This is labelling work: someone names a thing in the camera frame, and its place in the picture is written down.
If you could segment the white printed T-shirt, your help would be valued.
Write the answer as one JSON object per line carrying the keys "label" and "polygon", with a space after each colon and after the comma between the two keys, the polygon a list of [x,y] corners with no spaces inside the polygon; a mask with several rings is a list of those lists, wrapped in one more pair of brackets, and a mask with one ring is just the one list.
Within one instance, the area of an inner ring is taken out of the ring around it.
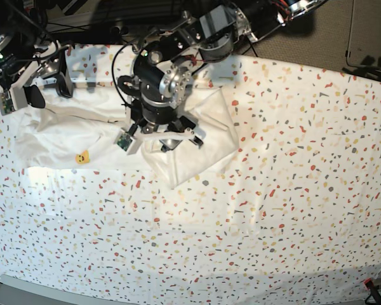
{"label": "white printed T-shirt", "polygon": [[24,168],[152,170],[169,188],[203,171],[220,172],[238,150],[235,131],[220,89],[195,88],[180,113],[194,119],[196,144],[170,135],[176,148],[163,152],[160,132],[129,135],[128,111],[111,87],[78,88],[62,98],[41,88],[46,106],[19,112],[15,153]]}

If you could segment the terrazzo patterned tablecloth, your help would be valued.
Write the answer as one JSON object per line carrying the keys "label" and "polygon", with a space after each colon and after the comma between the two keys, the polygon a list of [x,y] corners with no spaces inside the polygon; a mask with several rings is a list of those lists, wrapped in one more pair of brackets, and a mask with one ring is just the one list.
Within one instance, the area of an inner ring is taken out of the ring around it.
{"label": "terrazzo patterned tablecloth", "polygon": [[133,54],[79,46],[80,84],[41,85],[40,154],[17,147],[43,111],[0,113],[0,278],[134,304],[328,304],[381,272],[381,83],[230,57],[195,78],[192,107],[219,106],[236,153],[174,189],[114,145],[126,111],[112,87]]}

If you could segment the red clamp bottom right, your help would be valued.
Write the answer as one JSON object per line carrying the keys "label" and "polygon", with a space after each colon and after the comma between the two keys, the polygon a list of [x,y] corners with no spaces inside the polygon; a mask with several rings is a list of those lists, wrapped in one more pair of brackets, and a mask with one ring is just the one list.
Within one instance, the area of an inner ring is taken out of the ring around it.
{"label": "red clamp bottom right", "polygon": [[364,281],[366,289],[369,291],[368,297],[364,300],[366,305],[375,304],[381,305],[381,294],[378,287],[374,285],[371,278]]}

